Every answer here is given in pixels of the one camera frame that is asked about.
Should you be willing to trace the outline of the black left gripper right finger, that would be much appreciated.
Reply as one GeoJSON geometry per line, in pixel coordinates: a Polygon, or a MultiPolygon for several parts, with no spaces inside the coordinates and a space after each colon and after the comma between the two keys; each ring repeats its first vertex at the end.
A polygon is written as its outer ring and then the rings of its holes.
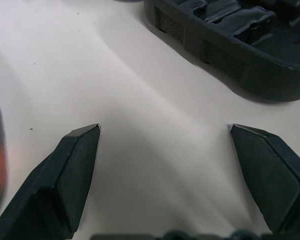
{"type": "Polygon", "coordinates": [[[232,124],[248,190],[274,234],[300,234],[300,157],[277,135],[232,124]]]}

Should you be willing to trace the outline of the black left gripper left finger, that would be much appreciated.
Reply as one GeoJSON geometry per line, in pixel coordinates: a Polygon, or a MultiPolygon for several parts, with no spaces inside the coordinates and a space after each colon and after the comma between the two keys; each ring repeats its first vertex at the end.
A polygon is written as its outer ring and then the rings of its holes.
{"type": "Polygon", "coordinates": [[[0,240],[70,240],[90,190],[101,128],[65,135],[28,175],[0,216],[0,240]]]}

